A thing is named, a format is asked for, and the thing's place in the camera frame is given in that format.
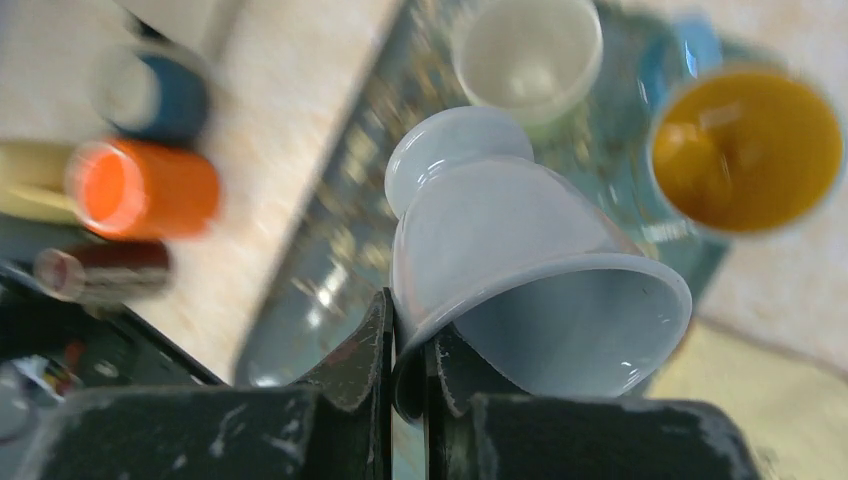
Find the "mug handle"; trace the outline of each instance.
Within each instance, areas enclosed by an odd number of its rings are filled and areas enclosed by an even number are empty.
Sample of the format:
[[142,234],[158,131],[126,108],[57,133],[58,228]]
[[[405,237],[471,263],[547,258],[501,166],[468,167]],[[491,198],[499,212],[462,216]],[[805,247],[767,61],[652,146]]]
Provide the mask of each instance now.
[[[721,40],[703,13],[690,13],[671,25],[674,45],[680,64],[684,66],[683,81],[689,82],[700,74],[721,66]],[[645,52],[639,66],[639,86],[642,99],[650,111],[657,111],[670,92],[663,71],[663,59],[668,38],[657,39]]]

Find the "glass tray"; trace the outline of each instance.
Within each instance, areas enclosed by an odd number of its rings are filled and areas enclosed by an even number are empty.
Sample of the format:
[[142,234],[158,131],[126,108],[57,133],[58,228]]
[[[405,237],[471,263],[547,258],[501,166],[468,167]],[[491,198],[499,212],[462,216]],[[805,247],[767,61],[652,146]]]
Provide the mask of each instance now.
[[[400,9],[248,336],[236,365],[237,385],[297,379],[353,332],[373,293],[388,284],[396,219],[383,194],[386,164],[396,143],[421,120],[468,104],[448,45],[451,32],[482,1],[489,0],[409,0]],[[625,231],[638,231],[658,220],[659,210],[640,186],[649,118],[637,65],[648,43],[670,30],[649,13],[597,5],[604,34],[600,78],[561,134],[534,150],[538,163],[568,177]],[[724,48],[730,61],[773,63],[738,43],[725,42]],[[680,65],[673,59],[666,64],[669,78],[680,78]],[[695,236],[661,244],[634,240],[677,270],[696,301],[726,253],[725,246]],[[423,435],[395,420],[395,478],[424,478]]]

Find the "orange cup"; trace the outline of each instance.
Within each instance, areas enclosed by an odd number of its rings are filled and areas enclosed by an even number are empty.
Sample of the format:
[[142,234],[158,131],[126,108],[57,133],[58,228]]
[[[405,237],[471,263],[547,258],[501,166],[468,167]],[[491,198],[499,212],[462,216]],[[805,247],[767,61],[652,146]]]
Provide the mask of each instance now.
[[218,174],[202,156],[129,139],[77,149],[66,182],[83,224],[111,240],[196,236],[221,198]]

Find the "beige countertop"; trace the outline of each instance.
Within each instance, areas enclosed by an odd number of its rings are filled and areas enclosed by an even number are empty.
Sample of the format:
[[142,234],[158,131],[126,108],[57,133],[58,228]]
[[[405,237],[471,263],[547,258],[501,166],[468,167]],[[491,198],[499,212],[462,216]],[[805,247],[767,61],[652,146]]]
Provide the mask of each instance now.
[[[625,1],[663,12],[693,0]],[[210,234],[172,244],[177,280],[139,314],[231,378],[265,285],[397,7],[397,0],[245,0],[216,65],[216,113],[201,150],[220,170],[226,205]],[[848,107],[848,4],[839,0],[714,0],[702,5],[730,35],[764,43]],[[18,0],[0,25],[0,137],[81,141],[105,125],[89,105],[91,65],[131,39],[109,0]],[[739,245],[701,316],[848,371],[848,205],[803,229]]]

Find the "yellow cloth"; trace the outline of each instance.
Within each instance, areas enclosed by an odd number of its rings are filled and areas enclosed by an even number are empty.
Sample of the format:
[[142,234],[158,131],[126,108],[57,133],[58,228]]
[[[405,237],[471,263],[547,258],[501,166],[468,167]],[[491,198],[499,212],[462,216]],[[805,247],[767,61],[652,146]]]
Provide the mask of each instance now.
[[809,362],[696,324],[648,396],[719,406],[766,479],[848,478],[848,382]]

